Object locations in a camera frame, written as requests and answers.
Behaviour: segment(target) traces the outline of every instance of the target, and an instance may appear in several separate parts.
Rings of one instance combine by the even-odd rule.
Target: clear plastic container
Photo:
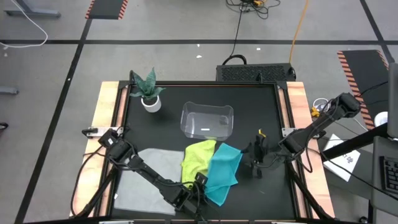
[[[188,138],[225,141],[234,124],[231,106],[208,106],[186,102],[182,109],[181,130]]]

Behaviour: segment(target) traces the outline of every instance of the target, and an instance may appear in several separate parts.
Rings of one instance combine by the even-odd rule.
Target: gray floor
[[[395,22],[398,2],[367,0],[386,40],[397,40]],[[35,6],[56,9],[60,19],[35,19],[50,40],[78,40],[90,0],[36,0]],[[242,16],[239,39],[292,39],[304,0],[285,0],[270,10],[268,20],[255,14]],[[0,1],[0,8],[12,6]],[[130,1],[121,21],[93,21],[87,39],[169,40],[233,39],[239,14],[222,0]],[[43,34],[26,19],[0,13],[0,39],[42,39]],[[310,1],[298,39],[377,40],[358,0]],[[159,80],[214,80],[215,68],[231,53],[232,45],[85,45],[72,80],[49,153],[40,175],[25,222],[63,219],[86,139],[81,130],[91,124],[102,81],[126,80],[128,71],[145,75],[152,67]],[[378,45],[296,45],[292,65],[304,82],[308,102],[349,91],[338,50],[378,49]],[[12,223],[52,115],[76,45],[45,45],[28,49],[0,49],[0,84],[16,86],[19,95],[0,95],[0,120],[10,124],[0,137],[0,222]],[[249,63],[279,63],[289,59],[289,45],[237,45],[235,52]],[[398,59],[398,46],[389,46]],[[342,121],[357,133],[363,130],[352,120]],[[353,133],[333,125],[328,134],[352,138]],[[335,213],[355,221],[367,214],[368,203],[330,186]],[[379,223],[398,219],[378,213]]]

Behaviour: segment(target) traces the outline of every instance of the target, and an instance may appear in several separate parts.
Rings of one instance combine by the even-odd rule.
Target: towel
[[[182,182],[195,181],[197,172],[207,175],[211,157],[214,154],[216,141],[207,140],[192,144],[185,149],[185,158],[181,163]]]
[[[241,151],[225,143],[211,158],[205,195],[218,206],[224,204],[229,188],[238,183],[235,173],[241,159]]]
[[[181,179],[180,163],[184,153],[164,149],[145,149],[138,152],[144,162],[165,179],[179,182]],[[115,194],[114,207],[137,212],[154,212],[175,215],[174,207],[167,203],[159,189],[133,171],[123,171],[118,190]]]

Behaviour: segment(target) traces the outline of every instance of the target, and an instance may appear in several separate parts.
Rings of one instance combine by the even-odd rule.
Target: potted plant
[[[144,105],[145,110],[151,113],[155,113],[160,109],[162,103],[160,102],[159,93],[165,88],[155,87],[156,84],[156,74],[154,68],[147,76],[146,81],[144,81],[138,74],[130,71],[132,74],[132,80],[138,87],[137,93],[131,93],[130,96],[141,97],[141,103]]]

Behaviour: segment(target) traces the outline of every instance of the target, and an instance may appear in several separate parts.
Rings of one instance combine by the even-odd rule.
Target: white cord
[[[357,119],[353,118],[365,131],[368,131],[367,128],[365,128]]]
[[[315,106],[315,103],[318,101],[318,100],[325,100],[325,103],[321,103],[320,105],[318,105],[318,106],[321,106],[321,105],[325,105],[325,104],[327,104],[329,101],[328,101],[328,99],[326,99],[326,98],[318,98],[318,99],[316,99],[316,100],[314,100],[313,101],[313,103],[312,103],[312,106],[313,107],[315,107],[315,108],[317,108],[316,106]],[[330,109],[330,104],[327,104],[327,109],[325,109],[325,111],[328,111],[329,109]]]
[[[49,38],[49,36],[47,35],[47,33],[39,26],[37,25],[35,22],[33,22],[32,19],[29,18],[29,16],[27,16],[24,12],[23,9],[21,9],[21,7],[19,7],[19,5],[14,1],[14,0],[10,0],[12,3],[14,3],[14,5],[16,5],[18,7],[18,9],[26,16],[26,18],[31,21],[35,26],[37,26],[37,28],[39,28],[41,31],[43,31],[43,33],[45,34],[45,40],[41,43],[41,44],[32,44],[32,45],[23,45],[23,46],[15,46],[15,45],[7,45],[4,44],[2,42],[0,42],[1,45],[5,46],[5,47],[11,47],[11,48],[25,48],[25,47],[40,47],[41,45],[43,45],[44,43],[46,43],[47,39]]]

